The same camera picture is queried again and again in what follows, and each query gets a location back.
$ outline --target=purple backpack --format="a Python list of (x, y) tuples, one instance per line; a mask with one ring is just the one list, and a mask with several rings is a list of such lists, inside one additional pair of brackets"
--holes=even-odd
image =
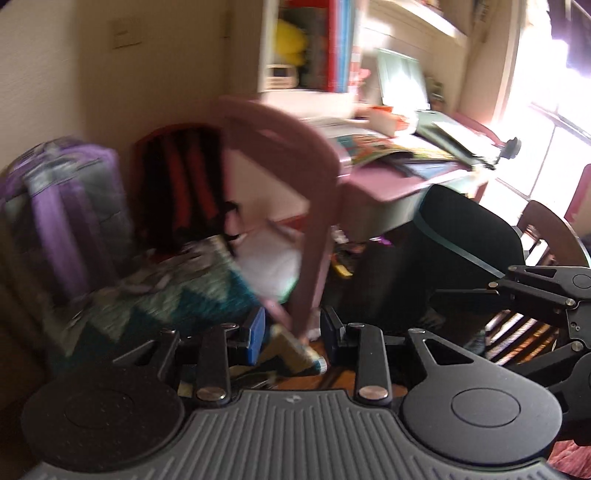
[(38, 145), (8, 167), (0, 198), (17, 248), (56, 304), (134, 271), (114, 150), (71, 138)]

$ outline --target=metal screw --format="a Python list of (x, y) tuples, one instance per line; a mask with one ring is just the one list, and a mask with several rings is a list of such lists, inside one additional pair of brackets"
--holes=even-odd
[(226, 398), (226, 391), (220, 387), (201, 387), (196, 395), (199, 400), (218, 401)]
[(382, 400), (388, 396), (388, 390), (377, 385), (367, 385), (359, 389), (359, 396), (366, 400)]

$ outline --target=magazine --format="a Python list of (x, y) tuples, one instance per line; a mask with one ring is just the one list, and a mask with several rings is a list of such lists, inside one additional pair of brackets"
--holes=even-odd
[(365, 128), (365, 122), (347, 121), (340, 118), (305, 119), (326, 138), (338, 142), (351, 157), (353, 166), (360, 167), (387, 155), (415, 160), (455, 160), (449, 153), (437, 148), (422, 138), (404, 135), (388, 138)]

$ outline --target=yellow stuffed toy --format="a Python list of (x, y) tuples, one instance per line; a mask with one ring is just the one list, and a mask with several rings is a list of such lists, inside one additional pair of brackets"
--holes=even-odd
[(306, 63), (304, 53), (308, 46), (308, 37), (303, 30), (282, 20), (277, 20), (275, 30), (276, 63), (285, 63), (294, 67), (301, 67)]

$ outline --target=curtain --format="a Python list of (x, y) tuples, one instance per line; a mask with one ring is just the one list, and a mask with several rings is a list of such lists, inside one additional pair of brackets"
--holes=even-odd
[(591, 76), (591, 0), (548, 0), (552, 37), (569, 45), (567, 67)]

